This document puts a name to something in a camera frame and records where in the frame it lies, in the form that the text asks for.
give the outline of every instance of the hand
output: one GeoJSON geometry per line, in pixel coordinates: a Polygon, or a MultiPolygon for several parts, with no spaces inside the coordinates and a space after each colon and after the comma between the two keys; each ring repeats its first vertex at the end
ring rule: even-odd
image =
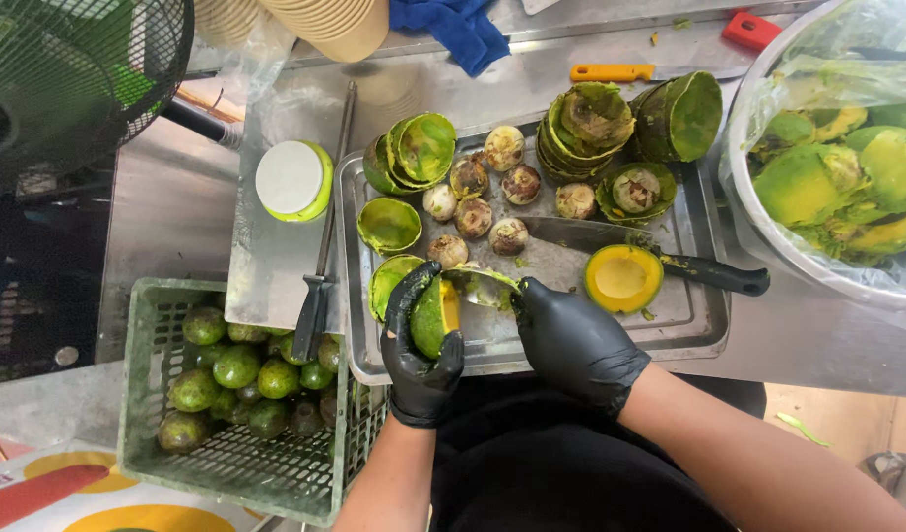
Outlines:
{"type": "Polygon", "coordinates": [[[465,346],[462,333],[447,333],[440,357],[432,361],[413,345],[411,309],[440,272],[429,261],[408,273],[390,293],[381,333],[381,355],[393,380],[390,410],[401,423],[415,429],[434,429],[462,373],[465,346]]]}
{"type": "Polygon", "coordinates": [[[616,416],[649,364],[611,314],[532,277],[513,296],[518,334],[535,372],[565,393],[616,416]]]}

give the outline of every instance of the white lid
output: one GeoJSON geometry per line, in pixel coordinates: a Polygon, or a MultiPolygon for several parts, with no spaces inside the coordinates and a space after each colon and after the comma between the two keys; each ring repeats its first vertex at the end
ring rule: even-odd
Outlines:
{"type": "Polygon", "coordinates": [[[322,162],[305,143],[287,140],[267,151],[257,167],[257,195],[279,214],[308,207],[322,189],[322,162]]]}

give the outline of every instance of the plastic crate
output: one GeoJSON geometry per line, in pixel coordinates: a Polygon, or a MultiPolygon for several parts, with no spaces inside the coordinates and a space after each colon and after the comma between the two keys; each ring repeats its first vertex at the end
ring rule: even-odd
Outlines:
{"type": "Polygon", "coordinates": [[[215,433],[193,453],[171,455],[157,443],[173,410],[166,391],[194,367],[196,345],[181,321],[189,308],[212,304],[226,283],[143,278],[134,284],[125,344],[125,394],[118,428],[118,466],[130,478],[233,502],[315,526],[334,523],[345,488],[364,465],[387,416],[386,386],[355,382],[342,345],[338,420],[311,437],[284,432],[258,439],[243,425],[215,433]],[[335,439],[335,461],[328,458],[335,439]]]}

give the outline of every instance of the stainless steel tray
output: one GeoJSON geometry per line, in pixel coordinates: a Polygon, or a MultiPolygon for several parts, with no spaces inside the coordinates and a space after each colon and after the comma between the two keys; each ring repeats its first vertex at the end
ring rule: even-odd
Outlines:
{"type": "MultiPolygon", "coordinates": [[[[526,136],[525,163],[541,171],[535,157],[535,127],[542,114],[528,117],[529,122],[518,126],[526,136]]],[[[483,149],[491,127],[460,131],[457,151],[471,153],[483,149]]],[[[341,304],[345,308],[345,341],[351,349],[351,370],[358,381],[383,384],[390,377],[381,361],[378,338],[381,328],[368,312],[368,280],[383,258],[373,253],[357,236],[357,212],[365,202],[379,196],[368,186],[361,168],[363,152],[348,155],[335,175],[335,194],[338,204],[339,255],[341,261],[341,304]]],[[[619,163],[627,161],[619,157],[619,163]]],[[[707,259],[722,259],[715,200],[707,179],[700,176],[695,164],[671,165],[677,176],[679,193],[673,208],[662,218],[646,227],[652,231],[663,250],[668,253],[693,255],[707,259]]],[[[542,180],[539,197],[528,205],[513,205],[503,197],[499,186],[501,172],[489,170],[490,190],[483,198],[493,207],[494,220],[509,216],[556,216],[555,186],[542,180]]],[[[427,245],[444,233],[457,234],[452,223],[440,224],[423,212],[421,195],[402,198],[421,213],[423,235],[409,250],[419,257],[426,256],[427,245]]],[[[582,270],[588,255],[562,246],[532,238],[522,260],[528,265],[517,266],[515,259],[498,257],[489,250],[487,237],[468,240],[470,260],[483,267],[493,268],[514,278],[532,275],[554,290],[567,291],[575,287],[584,295],[582,270]]],[[[648,321],[639,313],[621,318],[624,328],[636,345],[657,361],[715,358],[728,340],[729,295],[721,290],[678,277],[666,277],[660,294],[649,310],[656,316],[648,321]]],[[[515,318],[509,311],[480,307],[463,302],[460,322],[466,336],[466,368],[463,375],[486,375],[530,370],[518,338],[515,318]]]]}

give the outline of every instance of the blue cloth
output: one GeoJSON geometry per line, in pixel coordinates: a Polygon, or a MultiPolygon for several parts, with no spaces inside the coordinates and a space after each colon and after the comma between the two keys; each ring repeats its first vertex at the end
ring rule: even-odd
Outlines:
{"type": "Polygon", "coordinates": [[[490,0],[390,0],[391,30],[426,30],[471,77],[509,54],[483,9],[490,0]]]}

